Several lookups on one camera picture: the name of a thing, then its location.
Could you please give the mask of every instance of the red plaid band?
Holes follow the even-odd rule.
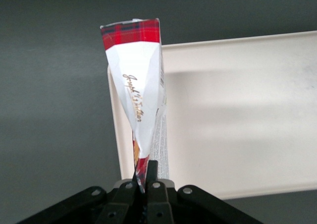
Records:
[[[159,42],[159,20],[121,23],[101,28],[105,50],[129,42]]]

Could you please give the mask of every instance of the metal bolt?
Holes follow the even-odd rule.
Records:
[[[159,188],[159,187],[160,187],[160,183],[157,183],[157,182],[156,182],[156,183],[153,183],[153,184],[152,184],[152,187],[153,187],[153,188]]]
[[[128,183],[125,185],[125,188],[132,188],[133,187],[133,184],[132,183]]]
[[[191,194],[193,191],[192,191],[191,188],[184,188],[183,192],[186,193],[186,194]]]
[[[94,192],[91,193],[92,196],[97,196],[101,193],[99,189],[96,189]]]

